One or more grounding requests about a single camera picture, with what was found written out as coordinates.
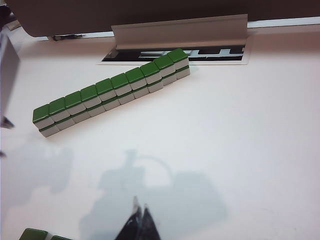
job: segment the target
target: stack of mahjong tiles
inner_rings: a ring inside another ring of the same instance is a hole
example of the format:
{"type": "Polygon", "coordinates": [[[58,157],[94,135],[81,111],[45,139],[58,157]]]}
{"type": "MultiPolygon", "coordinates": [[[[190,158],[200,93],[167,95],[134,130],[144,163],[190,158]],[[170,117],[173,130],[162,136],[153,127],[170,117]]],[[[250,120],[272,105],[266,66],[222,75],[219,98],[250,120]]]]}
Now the stack of mahjong tiles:
{"type": "Polygon", "coordinates": [[[48,137],[126,104],[190,74],[187,54],[177,48],[141,67],[99,81],[33,111],[33,123],[48,137]]]}

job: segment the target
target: dark plastic piece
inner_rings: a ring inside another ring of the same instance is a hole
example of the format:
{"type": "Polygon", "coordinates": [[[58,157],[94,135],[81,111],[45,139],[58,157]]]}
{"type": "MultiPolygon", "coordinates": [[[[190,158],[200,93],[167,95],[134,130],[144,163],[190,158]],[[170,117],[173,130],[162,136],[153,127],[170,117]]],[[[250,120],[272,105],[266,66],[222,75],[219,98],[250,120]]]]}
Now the dark plastic piece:
{"type": "Polygon", "coordinates": [[[139,240],[161,240],[147,206],[144,207],[139,240]]]}
{"type": "Polygon", "coordinates": [[[141,218],[141,207],[139,206],[138,200],[135,197],[133,200],[132,214],[126,221],[115,240],[138,240],[141,218]]]}

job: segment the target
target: green tile edge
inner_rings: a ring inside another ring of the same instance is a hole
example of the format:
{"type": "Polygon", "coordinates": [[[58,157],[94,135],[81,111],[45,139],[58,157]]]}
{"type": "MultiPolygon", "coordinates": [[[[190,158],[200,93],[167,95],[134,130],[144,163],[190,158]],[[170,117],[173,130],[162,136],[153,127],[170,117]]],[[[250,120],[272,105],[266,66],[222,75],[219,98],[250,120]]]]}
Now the green tile edge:
{"type": "Polygon", "coordinates": [[[65,122],[65,121],[69,120],[69,119],[71,119],[71,116],[68,116],[68,117],[66,117],[66,118],[64,118],[64,119],[61,119],[60,121],[55,122],[55,125],[60,124],[60,123],[63,123],[63,122],[65,122]]]}
{"type": "Polygon", "coordinates": [[[130,94],[132,94],[132,91],[129,91],[129,92],[125,93],[125,94],[122,94],[122,95],[118,96],[117,98],[118,98],[118,99],[121,99],[121,98],[123,98],[123,97],[125,97],[125,96],[128,96],[128,95],[130,95],[130,94]]]}
{"type": "Polygon", "coordinates": [[[181,72],[181,71],[186,70],[186,69],[188,69],[188,68],[189,68],[189,65],[184,66],[184,67],[182,67],[182,68],[179,68],[179,69],[175,70],[175,72],[178,73],[178,72],[181,72]]]}
{"type": "Polygon", "coordinates": [[[147,88],[148,87],[148,85],[144,85],[144,86],[142,86],[142,87],[139,87],[139,88],[137,88],[137,89],[135,89],[135,90],[132,90],[132,92],[138,92],[138,91],[140,91],[140,90],[142,90],[142,89],[145,89],[145,88],[147,88]]]}
{"type": "Polygon", "coordinates": [[[155,81],[155,82],[153,82],[153,83],[150,83],[150,84],[148,84],[147,86],[148,86],[148,87],[151,87],[151,86],[153,86],[153,85],[155,85],[155,84],[160,83],[161,81],[162,81],[162,79],[160,79],[160,80],[158,80],[158,81],[155,81]]]}
{"type": "Polygon", "coordinates": [[[101,106],[102,106],[102,103],[99,103],[99,104],[97,104],[97,105],[94,105],[94,106],[88,108],[86,111],[89,112],[89,111],[91,111],[91,110],[93,110],[93,109],[96,109],[96,108],[98,108],[98,107],[101,107],[101,106]]]}
{"type": "Polygon", "coordinates": [[[114,100],[117,100],[117,99],[118,99],[118,98],[115,96],[115,97],[113,97],[113,98],[110,98],[110,99],[108,99],[108,100],[103,101],[103,102],[102,102],[102,105],[106,105],[106,104],[111,103],[111,102],[113,102],[114,100]]]}
{"type": "Polygon", "coordinates": [[[163,76],[162,79],[166,79],[166,78],[171,77],[175,74],[176,74],[176,72],[170,73],[169,75],[163,76]]]}
{"type": "Polygon", "coordinates": [[[44,130],[47,130],[47,129],[49,129],[49,128],[52,128],[53,126],[55,126],[56,125],[56,123],[53,123],[53,124],[51,124],[51,125],[49,125],[49,126],[46,126],[46,127],[44,127],[44,128],[41,128],[41,129],[39,129],[39,132],[43,132],[44,130]]]}
{"type": "Polygon", "coordinates": [[[78,112],[78,113],[76,113],[76,114],[71,115],[71,117],[73,118],[73,117],[79,116],[80,114],[83,114],[83,113],[86,112],[86,111],[87,111],[87,110],[80,111],[80,112],[78,112]]]}

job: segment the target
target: white table surface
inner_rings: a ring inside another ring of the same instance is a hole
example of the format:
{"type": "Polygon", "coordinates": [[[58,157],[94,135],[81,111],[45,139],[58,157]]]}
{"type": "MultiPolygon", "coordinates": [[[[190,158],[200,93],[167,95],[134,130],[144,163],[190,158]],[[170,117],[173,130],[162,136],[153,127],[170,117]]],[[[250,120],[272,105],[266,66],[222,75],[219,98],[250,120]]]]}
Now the white table surface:
{"type": "Polygon", "coordinates": [[[113,240],[134,196],[162,240],[320,239],[320,27],[297,28],[252,35],[248,65],[191,66],[190,76],[49,138],[33,125],[34,108],[133,67],[96,65],[110,37],[36,41],[16,29],[2,239],[36,228],[113,240]]]}

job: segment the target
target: green mahjong tile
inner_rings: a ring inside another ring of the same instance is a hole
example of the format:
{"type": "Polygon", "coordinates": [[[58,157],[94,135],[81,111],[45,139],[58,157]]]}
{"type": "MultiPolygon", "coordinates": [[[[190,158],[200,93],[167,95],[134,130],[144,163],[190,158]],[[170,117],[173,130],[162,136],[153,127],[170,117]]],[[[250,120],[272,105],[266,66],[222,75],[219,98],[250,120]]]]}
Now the green mahjong tile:
{"type": "Polygon", "coordinates": [[[45,240],[47,234],[47,231],[26,228],[19,240],[45,240]]]}
{"type": "Polygon", "coordinates": [[[80,90],[83,102],[94,99],[98,96],[96,85],[87,86],[80,90]]]}
{"type": "Polygon", "coordinates": [[[181,48],[168,52],[167,55],[174,63],[188,58],[188,55],[181,48]]]}
{"type": "Polygon", "coordinates": [[[111,83],[114,89],[119,89],[127,84],[129,84],[129,81],[127,79],[127,76],[124,73],[118,74],[116,76],[113,76],[111,78],[111,83]]]}
{"type": "Polygon", "coordinates": [[[174,62],[167,55],[160,56],[153,61],[160,70],[170,67],[174,64],[174,62]]]}
{"type": "Polygon", "coordinates": [[[105,94],[113,89],[110,78],[97,82],[95,87],[98,95],[105,94]]]}
{"type": "Polygon", "coordinates": [[[33,110],[32,122],[37,123],[48,117],[49,117],[49,104],[46,104],[33,110]]]}
{"type": "Polygon", "coordinates": [[[80,91],[73,92],[65,96],[64,98],[65,98],[65,107],[67,109],[70,109],[76,105],[79,105],[82,102],[80,91]]]}
{"type": "Polygon", "coordinates": [[[145,78],[144,74],[142,73],[139,67],[127,71],[125,75],[129,83],[134,83],[145,78]]]}
{"type": "Polygon", "coordinates": [[[49,103],[49,115],[55,115],[66,110],[66,99],[61,97],[49,103]]]}
{"type": "Polygon", "coordinates": [[[145,77],[149,77],[151,75],[154,75],[154,74],[160,72],[159,68],[157,67],[157,65],[153,61],[152,62],[148,62],[145,65],[142,65],[140,67],[140,70],[141,70],[141,72],[143,73],[143,75],[145,77]]]}

